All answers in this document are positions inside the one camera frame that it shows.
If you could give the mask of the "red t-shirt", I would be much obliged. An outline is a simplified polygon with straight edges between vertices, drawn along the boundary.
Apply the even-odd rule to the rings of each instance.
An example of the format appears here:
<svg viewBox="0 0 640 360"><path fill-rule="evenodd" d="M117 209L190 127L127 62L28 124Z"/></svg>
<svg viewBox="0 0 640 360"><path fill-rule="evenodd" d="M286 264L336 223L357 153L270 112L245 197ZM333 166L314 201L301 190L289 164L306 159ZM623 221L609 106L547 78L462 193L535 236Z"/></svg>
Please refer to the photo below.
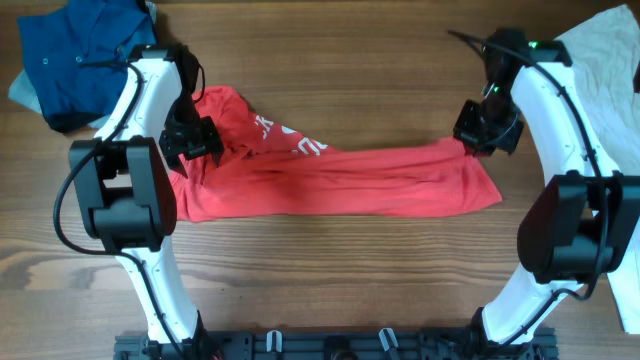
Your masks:
<svg viewBox="0 0 640 360"><path fill-rule="evenodd" d="M230 86L209 86L196 108L225 151L171 173L180 220L269 215L457 216L501 202L481 162L452 138L416 147L341 151L250 109Z"/></svg>

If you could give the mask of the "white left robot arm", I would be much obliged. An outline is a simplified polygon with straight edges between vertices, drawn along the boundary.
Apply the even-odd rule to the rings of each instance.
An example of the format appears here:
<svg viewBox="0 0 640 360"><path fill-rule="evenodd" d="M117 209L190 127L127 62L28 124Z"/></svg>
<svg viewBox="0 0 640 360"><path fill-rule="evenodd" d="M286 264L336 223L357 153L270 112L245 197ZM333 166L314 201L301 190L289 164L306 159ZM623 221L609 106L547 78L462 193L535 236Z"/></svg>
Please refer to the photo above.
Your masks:
<svg viewBox="0 0 640 360"><path fill-rule="evenodd" d="M53 222L69 188L78 199L87 234L101 241L100 256L118 259L145 312L142 336L116 340L117 359L213 359L214 341L180 277L171 235L177 200L169 174L199 157L218 162L223 142L196 104L205 75L182 44L137 45L121 62L127 81L108 121L91 140L69 150L71 171L56 197Z"/></svg>

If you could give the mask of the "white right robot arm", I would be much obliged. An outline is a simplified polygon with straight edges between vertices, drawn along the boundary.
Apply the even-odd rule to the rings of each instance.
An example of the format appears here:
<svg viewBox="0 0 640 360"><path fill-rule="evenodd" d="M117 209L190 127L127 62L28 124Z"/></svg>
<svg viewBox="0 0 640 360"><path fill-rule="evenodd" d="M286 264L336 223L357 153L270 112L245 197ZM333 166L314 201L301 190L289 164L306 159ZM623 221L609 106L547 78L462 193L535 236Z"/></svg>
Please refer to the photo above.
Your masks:
<svg viewBox="0 0 640 360"><path fill-rule="evenodd" d="M499 352L531 342L562 299L585 301L601 274L622 272L639 236L639 178L601 147L562 42L515 29L458 37L482 58L487 84L482 101L463 106L454 137L473 156L511 154L528 129L545 179L518 228L519 265L478 315L484 350Z"/></svg>

